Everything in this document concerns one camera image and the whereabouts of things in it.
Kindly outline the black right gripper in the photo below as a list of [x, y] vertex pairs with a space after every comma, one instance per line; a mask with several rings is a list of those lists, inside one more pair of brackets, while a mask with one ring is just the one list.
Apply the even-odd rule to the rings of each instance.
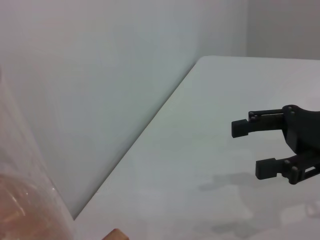
[[249, 111], [248, 119], [231, 123], [231, 136], [239, 138], [249, 133], [283, 130], [286, 144], [295, 153], [283, 159], [263, 159], [255, 163], [259, 180], [287, 178], [291, 185], [320, 174], [320, 112], [286, 105], [282, 109]]

